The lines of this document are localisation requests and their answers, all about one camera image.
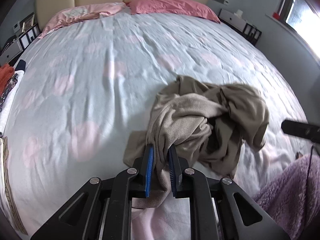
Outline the dark patterned folded garment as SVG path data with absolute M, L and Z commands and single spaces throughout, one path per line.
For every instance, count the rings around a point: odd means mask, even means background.
M 18 74 L 14 74 L 12 78 L 5 85 L 5 88 L 3 90 L 3 93 L 1 94 L 1 99 L 0 99 L 0 112 L 3 109 L 3 105 L 5 103 L 6 98 L 8 97 L 8 94 L 16 86 L 17 82 L 18 82 Z

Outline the purple fuzzy sleeve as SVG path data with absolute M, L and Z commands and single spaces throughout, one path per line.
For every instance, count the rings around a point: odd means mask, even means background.
M 297 159 L 253 199 L 291 239 L 299 239 L 313 225 L 319 229 L 319 157 Z

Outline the beige long-sleeve shirt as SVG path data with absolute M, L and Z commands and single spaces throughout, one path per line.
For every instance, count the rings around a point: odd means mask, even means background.
M 179 76 L 157 95 L 146 130 L 130 134 L 123 161 L 132 165 L 153 145 L 151 193 L 133 200 L 136 209 L 156 208 L 171 185 L 167 152 L 171 146 L 189 165 L 201 163 L 222 176 L 234 176 L 241 146 L 254 151 L 264 146 L 269 111 L 260 92 L 249 85 L 202 83 Z

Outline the white nightstand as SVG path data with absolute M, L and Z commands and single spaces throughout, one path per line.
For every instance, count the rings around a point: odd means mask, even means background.
M 218 18 L 221 22 L 228 25 L 230 28 L 244 37 L 253 46 L 256 46 L 259 38 L 262 35 L 262 32 L 254 25 L 225 9 L 220 9 Z
M 1 66 L 5 63 L 13 66 L 19 57 L 23 54 L 25 49 L 39 36 L 40 28 L 39 24 L 34 18 L 34 25 L 27 29 L 25 32 L 21 32 L 20 22 L 19 25 L 14 26 L 15 34 L 10 37 L 1 50 Z

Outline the light blue pink-dotted bedsheet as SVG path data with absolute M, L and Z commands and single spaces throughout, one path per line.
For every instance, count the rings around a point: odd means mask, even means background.
M 293 90 L 257 48 L 224 24 L 174 14 L 113 16 L 75 23 L 34 41 L 4 130 L 8 180 L 29 239 L 86 181 L 125 169 L 132 131 L 147 128 L 156 94 L 179 75 L 261 92 L 266 144 L 241 149 L 235 181 L 257 193 L 309 142 L 284 119 L 305 121 Z

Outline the left white nightstand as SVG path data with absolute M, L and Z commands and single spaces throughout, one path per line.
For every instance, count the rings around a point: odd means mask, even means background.
M 20 22 L 19 25 L 14 26 L 15 34 L 10 37 L 1 50 L 1 66 L 5 63 L 13 66 L 19 57 L 23 54 L 25 49 L 39 36 L 40 28 L 39 24 L 34 18 L 34 25 L 27 29 L 25 32 L 21 32 Z

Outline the dark pink pillow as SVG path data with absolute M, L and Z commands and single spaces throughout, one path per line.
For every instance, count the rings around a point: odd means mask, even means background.
M 205 4 L 193 0 L 133 0 L 127 4 L 131 14 L 178 14 L 204 18 L 220 23 L 217 15 Z

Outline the right white nightstand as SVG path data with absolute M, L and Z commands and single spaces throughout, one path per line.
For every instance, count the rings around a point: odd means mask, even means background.
M 218 18 L 221 22 L 228 25 L 230 28 L 244 37 L 253 46 L 256 46 L 259 38 L 262 35 L 262 32 L 254 25 L 225 9 L 220 9 Z

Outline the light pink satin pillow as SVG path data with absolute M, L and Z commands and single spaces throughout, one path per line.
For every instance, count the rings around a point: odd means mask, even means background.
M 112 2 L 81 5 L 78 7 L 61 10 L 48 21 L 38 38 L 42 39 L 57 29 L 67 27 L 78 22 L 95 20 L 115 15 L 125 8 L 126 4 L 123 2 Z

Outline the picture frame on nightstand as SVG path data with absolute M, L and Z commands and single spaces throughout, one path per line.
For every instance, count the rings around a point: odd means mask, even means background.
M 35 14 L 31 13 L 20 22 L 22 33 L 34 25 L 34 18 Z

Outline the white folded garment stack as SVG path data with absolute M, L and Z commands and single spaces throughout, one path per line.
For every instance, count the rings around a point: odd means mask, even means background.
M 17 83 L 13 87 L 13 89 L 9 92 L 7 98 L 4 101 L 4 105 L 1 111 L 1 118 L 0 118 L 0 126 L 1 126 L 1 137 L 4 134 L 4 130 L 9 118 L 10 110 L 14 101 L 15 94 L 19 88 L 19 85 L 21 83 L 21 80 L 24 76 L 24 71 L 23 70 L 18 70 L 15 72 L 17 74 Z

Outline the orange folded garment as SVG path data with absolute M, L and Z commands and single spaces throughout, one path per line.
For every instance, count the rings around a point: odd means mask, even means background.
M 5 63 L 0 68 L 0 95 L 2 95 L 7 82 L 13 77 L 15 74 L 15 69 L 10 66 L 8 63 Z

